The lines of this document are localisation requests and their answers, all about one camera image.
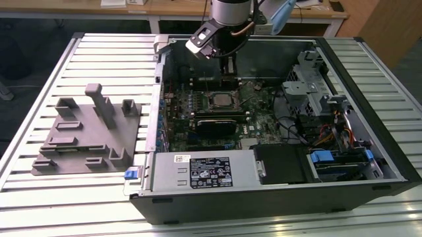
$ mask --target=floor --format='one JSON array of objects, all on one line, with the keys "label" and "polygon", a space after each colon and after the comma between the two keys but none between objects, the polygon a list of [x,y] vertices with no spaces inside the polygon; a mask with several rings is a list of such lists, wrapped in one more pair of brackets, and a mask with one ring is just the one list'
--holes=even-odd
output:
[{"label": "floor", "polygon": [[[1,82],[10,88],[14,99],[0,100],[0,157],[6,149],[18,126],[26,116],[41,87],[49,77],[73,32],[89,33],[149,33],[147,21],[65,20],[60,22],[41,19],[0,19],[0,36],[10,36],[22,51],[32,74],[20,80]],[[191,34],[199,22],[160,22],[167,34]],[[392,70],[400,82],[422,103],[422,41],[419,41]]]}]

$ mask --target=white table leg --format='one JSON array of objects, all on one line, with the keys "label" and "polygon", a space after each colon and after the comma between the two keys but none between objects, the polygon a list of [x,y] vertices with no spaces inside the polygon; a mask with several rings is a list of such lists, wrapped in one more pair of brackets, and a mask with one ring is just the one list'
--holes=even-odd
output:
[{"label": "white table leg", "polygon": [[159,16],[148,16],[151,34],[159,34]]},{"label": "white table leg", "polygon": [[335,37],[338,30],[340,29],[344,19],[332,19],[331,24],[324,31],[323,37]]}]

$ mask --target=wooden cabinet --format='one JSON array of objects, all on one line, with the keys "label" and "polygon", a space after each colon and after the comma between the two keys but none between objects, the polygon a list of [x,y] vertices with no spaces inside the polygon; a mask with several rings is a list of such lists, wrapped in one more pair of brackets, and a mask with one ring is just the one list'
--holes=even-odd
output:
[{"label": "wooden cabinet", "polygon": [[338,37],[364,39],[394,68],[422,35],[422,0],[339,0],[350,17]]}]

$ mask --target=blue plastic latch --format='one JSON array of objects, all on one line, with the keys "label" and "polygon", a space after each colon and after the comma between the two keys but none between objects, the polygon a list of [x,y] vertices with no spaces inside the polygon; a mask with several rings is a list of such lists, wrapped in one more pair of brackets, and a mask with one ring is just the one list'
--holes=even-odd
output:
[{"label": "blue plastic latch", "polygon": [[137,170],[127,170],[127,171],[124,172],[124,179],[125,179],[125,180],[137,179]]},{"label": "blue plastic latch", "polygon": [[314,163],[319,161],[334,161],[331,151],[314,151],[311,154],[311,160]]},{"label": "blue plastic latch", "polygon": [[374,159],[374,154],[371,153],[370,150],[366,150],[366,151],[364,151],[364,154],[367,155],[367,158],[368,158],[368,159]]}]

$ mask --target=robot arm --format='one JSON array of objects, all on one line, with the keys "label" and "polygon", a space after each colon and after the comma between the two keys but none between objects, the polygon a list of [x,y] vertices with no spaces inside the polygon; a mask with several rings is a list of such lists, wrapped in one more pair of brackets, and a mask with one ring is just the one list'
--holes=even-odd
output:
[{"label": "robot arm", "polygon": [[[250,19],[251,2],[254,15]],[[212,0],[211,20],[207,21],[185,43],[195,55],[224,58],[235,54],[245,44],[254,28],[258,0]]]},{"label": "robot arm", "polygon": [[[272,33],[278,34],[283,28],[295,3],[296,0],[287,0],[272,16]],[[200,26],[185,43],[196,56],[219,59],[223,76],[236,75],[236,52],[245,45],[254,31],[259,6],[258,0],[212,0],[211,20]]]}]

